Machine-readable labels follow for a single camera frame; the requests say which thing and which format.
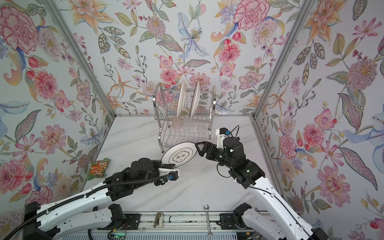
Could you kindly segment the white patterned plate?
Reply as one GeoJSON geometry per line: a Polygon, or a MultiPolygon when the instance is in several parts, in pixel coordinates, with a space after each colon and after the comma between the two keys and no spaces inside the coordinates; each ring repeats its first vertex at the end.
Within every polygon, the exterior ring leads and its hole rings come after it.
{"type": "Polygon", "coordinates": [[[173,168],[179,168],[189,163],[197,152],[195,143],[184,142],[167,150],[163,154],[161,161],[163,165],[173,165],[173,168]]]}

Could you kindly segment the orange striped plate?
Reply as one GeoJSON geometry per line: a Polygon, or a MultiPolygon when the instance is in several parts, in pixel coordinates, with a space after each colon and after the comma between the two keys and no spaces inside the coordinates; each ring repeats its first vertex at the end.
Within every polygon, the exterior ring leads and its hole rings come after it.
{"type": "Polygon", "coordinates": [[[177,118],[181,115],[182,110],[184,108],[186,93],[187,93],[187,84],[183,81],[182,86],[181,86],[181,90],[180,90],[179,102],[178,102],[177,118]]]}
{"type": "Polygon", "coordinates": [[[192,105],[191,105],[191,111],[190,111],[190,117],[191,118],[195,115],[195,113],[197,111],[197,108],[199,105],[199,100],[200,100],[200,94],[201,94],[200,83],[196,82],[193,100],[192,100],[192,105]]]}

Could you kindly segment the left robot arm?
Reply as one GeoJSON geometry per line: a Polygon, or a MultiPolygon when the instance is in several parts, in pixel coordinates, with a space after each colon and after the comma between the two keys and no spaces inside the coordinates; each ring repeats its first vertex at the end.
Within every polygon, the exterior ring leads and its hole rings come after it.
{"type": "Polygon", "coordinates": [[[116,201],[146,186],[164,185],[179,177],[173,164],[141,158],[79,194],[49,204],[28,204],[21,231],[24,240],[55,240],[88,229],[115,230],[126,216],[116,201]]]}

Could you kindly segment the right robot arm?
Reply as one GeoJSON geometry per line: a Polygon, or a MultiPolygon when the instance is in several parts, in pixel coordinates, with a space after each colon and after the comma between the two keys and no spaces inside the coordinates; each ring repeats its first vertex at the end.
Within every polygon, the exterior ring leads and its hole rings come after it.
{"type": "Polygon", "coordinates": [[[210,142],[199,142],[195,146],[201,157],[229,168],[230,176],[263,204],[273,218],[269,220],[256,210],[242,205],[234,210],[234,214],[241,218],[246,227],[268,240],[328,239],[323,229],[313,228],[300,217],[276,191],[264,171],[247,159],[238,137],[226,137],[219,146],[210,142]]]}

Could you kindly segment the steel two-tier dish rack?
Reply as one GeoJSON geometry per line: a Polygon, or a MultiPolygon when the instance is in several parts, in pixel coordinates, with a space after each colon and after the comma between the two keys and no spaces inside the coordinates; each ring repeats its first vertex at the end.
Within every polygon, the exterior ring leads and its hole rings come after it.
{"type": "Polygon", "coordinates": [[[157,84],[153,95],[155,120],[159,126],[158,143],[162,153],[183,142],[203,142],[212,140],[214,113],[216,107],[216,87],[201,91],[199,105],[191,118],[190,111],[194,88],[187,88],[184,108],[177,118],[180,88],[167,89],[157,84]],[[183,128],[176,131],[172,128],[172,120],[183,121],[183,128]]]}

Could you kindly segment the pink drinking glass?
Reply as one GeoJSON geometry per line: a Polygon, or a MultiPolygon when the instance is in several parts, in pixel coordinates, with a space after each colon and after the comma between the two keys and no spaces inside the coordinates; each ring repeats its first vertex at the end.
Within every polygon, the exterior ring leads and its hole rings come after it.
{"type": "Polygon", "coordinates": [[[172,120],[172,128],[176,131],[180,130],[183,128],[183,121],[180,119],[173,119],[172,120]]]}

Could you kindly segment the green snack packet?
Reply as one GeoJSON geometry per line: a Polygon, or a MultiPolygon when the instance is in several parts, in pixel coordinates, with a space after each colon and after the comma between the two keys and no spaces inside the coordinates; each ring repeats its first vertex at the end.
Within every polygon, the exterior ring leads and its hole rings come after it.
{"type": "Polygon", "coordinates": [[[93,162],[91,165],[90,172],[87,176],[87,180],[89,181],[98,178],[105,178],[106,170],[110,161],[110,159],[104,158],[103,160],[93,162]]]}

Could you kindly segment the silver open-end wrench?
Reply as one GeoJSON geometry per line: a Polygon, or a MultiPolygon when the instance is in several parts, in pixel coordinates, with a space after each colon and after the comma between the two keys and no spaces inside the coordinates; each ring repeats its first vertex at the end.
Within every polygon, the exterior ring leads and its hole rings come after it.
{"type": "Polygon", "coordinates": [[[208,230],[208,239],[209,240],[212,240],[213,239],[213,233],[212,233],[212,230],[211,230],[211,221],[210,221],[210,214],[209,214],[209,205],[204,205],[203,206],[203,209],[205,211],[205,214],[206,214],[206,223],[207,223],[207,230],[208,230]]]}

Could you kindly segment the small metal bracket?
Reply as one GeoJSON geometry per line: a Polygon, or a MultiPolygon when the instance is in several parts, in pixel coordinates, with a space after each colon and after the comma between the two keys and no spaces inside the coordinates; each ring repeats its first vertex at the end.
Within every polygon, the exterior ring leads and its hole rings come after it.
{"type": "Polygon", "coordinates": [[[163,213],[156,213],[154,220],[154,228],[162,228],[163,227],[163,213]]]}

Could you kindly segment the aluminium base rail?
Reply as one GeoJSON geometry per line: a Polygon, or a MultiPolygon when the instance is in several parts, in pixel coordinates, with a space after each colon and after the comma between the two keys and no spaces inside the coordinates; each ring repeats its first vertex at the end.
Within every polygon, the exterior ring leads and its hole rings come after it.
{"type": "MultiPolygon", "coordinates": [[[[241,218],[232,212],[210,212],[209,214],[211,230],[215,236],[220,232],[256,232],[246,227],[241,218]]],[[[266,213],[259,214],[272,220],[266,213]]],[[[111,233],[114,237],[122,237],[129,233],[151,232],[208,233],[205,212],[163,212],[162,228],[154,228],[155,216],[156,213],[127,213],[124,218],[118,217],[114,220],[112,212],[106,209],[79,214],[64,220],[54,227],[46,227],[45,231],[53,233],[54,239],[86,232],[91,232],[93,235],[97,233],[111,233]]]]}

